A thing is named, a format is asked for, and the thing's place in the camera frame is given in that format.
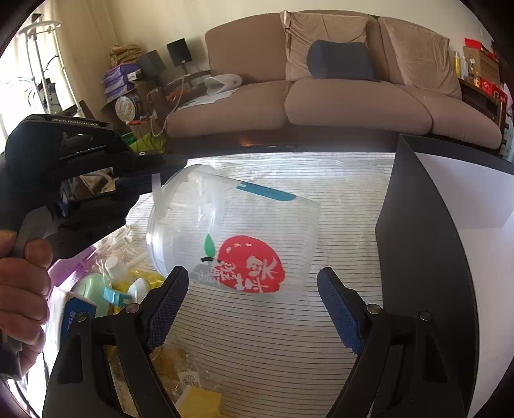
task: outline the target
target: blue gripper pad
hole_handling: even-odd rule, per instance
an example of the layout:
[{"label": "blue gripper pad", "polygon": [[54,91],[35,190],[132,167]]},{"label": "blue gripper pad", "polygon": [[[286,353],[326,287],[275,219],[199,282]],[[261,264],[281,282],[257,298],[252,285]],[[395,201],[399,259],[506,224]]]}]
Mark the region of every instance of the blue gripper pad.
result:
[{"label": "blue gripper pad", "polygon": [[144,345],[149,352],[164,344],[173,321],[188,292],[189,276],[183,267],[175,267],[161,287],[152,289],[141,303],[142,319],[147,324]]},{"label": "blue gripper pad", "polygon": [[364,347],[362,329],[366,304],[359,294],[346,289],[330,267],[320,270],[318,292],[344,345],[359,355]]}]

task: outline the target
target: transparent plastic bucket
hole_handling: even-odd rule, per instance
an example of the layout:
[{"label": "transparent plastic bucket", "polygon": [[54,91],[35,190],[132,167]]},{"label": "transparent plastic bucket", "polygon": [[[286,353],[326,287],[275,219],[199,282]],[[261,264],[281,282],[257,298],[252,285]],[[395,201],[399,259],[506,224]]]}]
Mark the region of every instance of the transparent plastic bucket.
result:
[{"label": "transparent plastic bucket", "polygon": [[265,300],[297,301],[318,235],[319,204],[194,165],[154,197],[146,241],[159,273]]}]

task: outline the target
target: brown throw pillow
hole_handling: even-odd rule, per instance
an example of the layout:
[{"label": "brown throw pillow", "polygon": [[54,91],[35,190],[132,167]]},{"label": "brown throw pillow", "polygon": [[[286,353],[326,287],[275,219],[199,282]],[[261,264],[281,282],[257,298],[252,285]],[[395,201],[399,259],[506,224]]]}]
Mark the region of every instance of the brown throw pillow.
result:
[{"label": "brown throw pillow", "polygon": [[461,86],[448,51],[448,38],[402,20],[381,20],[391,39],[405,85],[462,99]]},{"label": "brown throw pillow", "polygon": [[286,34],[288,81],[310,77],[307,54],[314,41],[366,43],[365,16],[283,11],[280,18]]}]

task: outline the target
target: green leaf graphic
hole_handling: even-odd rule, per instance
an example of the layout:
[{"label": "green leaf graphic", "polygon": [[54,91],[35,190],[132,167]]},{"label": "green leaf graphic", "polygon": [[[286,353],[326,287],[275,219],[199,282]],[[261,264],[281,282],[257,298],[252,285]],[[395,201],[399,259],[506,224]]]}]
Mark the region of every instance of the green leaf graphic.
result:
[{"label": "green leaf graphic", "polygon": [[208,257],[215,257],[216,256],[216,247],[214,246],[214,241],[212,240],[211,236],[207,234],[205,237],[205,244],[204,244],[205,254]]}]

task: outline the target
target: striped tablecloth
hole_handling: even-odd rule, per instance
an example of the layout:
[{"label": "striped tablecloth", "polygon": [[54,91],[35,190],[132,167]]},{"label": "striped tablecloth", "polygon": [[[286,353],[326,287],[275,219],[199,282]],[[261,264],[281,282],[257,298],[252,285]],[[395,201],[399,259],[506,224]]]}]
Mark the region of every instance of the striped tablecloth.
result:
[{"label": "striped tablecloth", "polygon": [[[393,161],[394,154],[388,153],[243,154],[189,161],[321,205],[314,259],[298,303],[249,304],[237,294],[213,296],[209,289],[190,284],[169,339],[184,345],[220,383],[226,416],[327,414],[355,355],[332,325],[316,275],[330,266],[367,303],[381,305],[374,227]],[[152,204],[150,195],[142,196],[127,218],[141,250]]]}]

